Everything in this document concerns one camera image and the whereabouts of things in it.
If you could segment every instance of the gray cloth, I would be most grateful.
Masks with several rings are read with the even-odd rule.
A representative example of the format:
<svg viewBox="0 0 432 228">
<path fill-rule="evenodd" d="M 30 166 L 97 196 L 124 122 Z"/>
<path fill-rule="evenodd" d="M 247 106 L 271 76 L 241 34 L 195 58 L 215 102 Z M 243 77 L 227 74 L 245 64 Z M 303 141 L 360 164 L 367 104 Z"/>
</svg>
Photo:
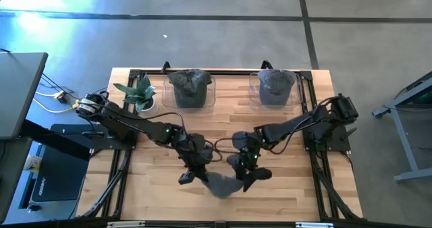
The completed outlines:
<svg viewBox="0 0 432 228">
<path fill-rule="evenodd" d="M 288 70 L 266 69 L 258 72 L 259 99 L 263 105 L 284 106 L 290 97 L 296 74 Z"/>
<path fill-rule="evenodd" d="M 208 72 L 199 69 L 173 72 L 168 79 L 174 85 L 174 96 L 179 108 L 201 108 L 207 97 Z"/>
<path fill-rule="evenodd" d="M 237 180 L 235 177 L 227 177 L 220 173 L 207 172 L 209 182 L 203 181 L 204 184 L 217 198 L 228 198 L 231 194 L 243 188 L 243 181 Z"/>
</svg>

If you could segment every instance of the gray floor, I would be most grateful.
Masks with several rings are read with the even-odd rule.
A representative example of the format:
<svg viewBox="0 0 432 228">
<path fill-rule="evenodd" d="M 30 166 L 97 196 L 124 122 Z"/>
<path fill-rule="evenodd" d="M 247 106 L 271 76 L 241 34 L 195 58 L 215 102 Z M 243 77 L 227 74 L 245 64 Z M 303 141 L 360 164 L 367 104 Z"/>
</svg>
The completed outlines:
<svg viewBox="0 0 432 228">
<path fill-rule="evenodd" d="M 310 16 L 430 18 L 430 0 L 306 0 Z M 0 9 L 80 13 L 301 16 L 299 0 L 2 0 Z M 391 117 L 371 111 L 432 70 L 432 24 L 312 23 L 320 69 L 329 69 L 336 92 L 351 96 L 360 117 L 351 137 L 354 175 L 364 217 L 372 221 L 431 226 L 432 178 L 395 183 L 409 170 Z M 45 73 L 76 96 L 107 85 L 112 67 L 258 67 L 310 69 L 302 22 L 42 19 L 35 14 L 0 18 L 0 47 L 46 51 Z M 64 106 L 41 99 L 52 109 Z M 32 105 L 28 118 L 82 123 L 74 113 L 54 115 Z M 427 129 L 403 114 L 407 132 Z M 423 167 L 432 165 L 428 143 L 413 144 Z M 62 219 L 72 202 L 50 204 L 28 220 Z M 17 213 L 8 223 L 22 221 Z"/>
</svg>

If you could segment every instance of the butcher block tabletop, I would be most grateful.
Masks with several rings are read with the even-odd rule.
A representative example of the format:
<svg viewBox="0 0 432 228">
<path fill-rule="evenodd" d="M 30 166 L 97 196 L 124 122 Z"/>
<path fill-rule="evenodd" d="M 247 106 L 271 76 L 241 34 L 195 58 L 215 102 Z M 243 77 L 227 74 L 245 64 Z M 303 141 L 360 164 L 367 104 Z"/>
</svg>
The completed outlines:
<svg viewBox="0 0 432 228">
<path fill-rule="evenodd" d="M 113 83 L 128 83 L 131 68 L 113 68 L 108 85 L 109 100 L 123 105 L 124 93 Z M 317 101 L 334 96 L 328 70 L 312 70 Z M 258 111 L 250 106 L 248 76 L 213 76 L 216 80 L 216 101 L 211 113 L 182 113 L 189 134 L 198 133 L 211 142 L 230 138 L 234 132 L 252 132 L 254 126 L 281 123 L 302 114 L 300 104 L 285 111 Z M 161 102 L 166 76 L 149 75 L 156 86 L 159 112 L 173 111 Z M 179 117 L 167 115 L 152 121 L 180 124 Z M 280 150 L 285 142 L 276 147 Z M 220 150 L 235 150 L 230 141 L 218 144 Z M 234 176 L 226 156 L 207 165 L 207 171 Z M 102 194 L 107 185 L 113 151 L 102 150 L 90 159 L 84 180 L 77 216 L 84 214 Z M 344 202 L 362 216 L 354 176 L 348 159 L 339 152 L 329 152 L 333 185 Z M 186 171 L 174 150 L 162 148 L 140 134 L 126 183 L 122 220 L 185 220 L 185 221 L 318 221 L 317 200 L 311 162 L 304 150 L 302 133 L 296 132 L 281 155 L 261 151 L 259 167 L 273 172 L 269 180 L 256 181 L 247 192 L 242 190 L 225 199 L 212 196 L 196 178 L 180 185 L 178 179 Z M 111 199 L 111 210 L 117 200 L 118 185 Z M 327 192 L 323 192 L 326 211 L 330 214 Z"/>
</svg>

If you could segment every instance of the baseball cap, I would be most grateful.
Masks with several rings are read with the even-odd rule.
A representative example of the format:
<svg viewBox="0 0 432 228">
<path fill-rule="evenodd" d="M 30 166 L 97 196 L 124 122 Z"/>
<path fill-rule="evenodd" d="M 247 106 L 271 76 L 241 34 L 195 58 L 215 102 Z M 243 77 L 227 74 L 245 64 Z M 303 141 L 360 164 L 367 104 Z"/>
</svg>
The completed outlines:
<svg viewBox="0 0 432 228">
<path fill-rule="evenodd" d="M 209 72 L 188 69 L 167 75 L 174 86 L 174 96 L 179 108 L 201 108 L 207 97 L 207 85 L 211 84 Z"/>
<path fill-rule="evenodd" d="M 266 69 L 257 73 L 259 99 L 263 105 L 284 106 L 296 81 L 294 72 L 284 69 Z"/>
</svg>

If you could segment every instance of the clear plastic container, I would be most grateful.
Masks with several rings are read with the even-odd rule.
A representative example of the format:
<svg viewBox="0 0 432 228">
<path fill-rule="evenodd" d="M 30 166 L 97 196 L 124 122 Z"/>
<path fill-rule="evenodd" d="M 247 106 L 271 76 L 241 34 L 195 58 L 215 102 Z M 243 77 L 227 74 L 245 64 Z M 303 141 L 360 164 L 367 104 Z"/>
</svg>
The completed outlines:
<svg viewBox="0 0 432 228">
<path fill-rule="evenodd" d="M 205 103 L 202 107 L 186 108 L 178 105 L 174 93 L 174 85 L 166 78 L 163 81 L 162 105 L 168 109 L 175 109 L 184 113 L 212 113 L 216 102 L 216 79 L 212 76 L 211 83 L 207 85 L 207 94 Z"/>
<path fill-rule="evenodd" d="M 302 94 L 300 89 L 301 79 L 300 76 L 295 74 L 294 84 L 291 87 L 290 95 L 284 105 L 265 105 L 260 99 L 260 85 L 257 73 L 252 73 L 249 75 L 249 97 L 250 97 L 250 107 L 254 110 L 279 110 L 279 111 L 291 111 L 292 107 L 298 105 L 302 102 Z"/>
</svg>

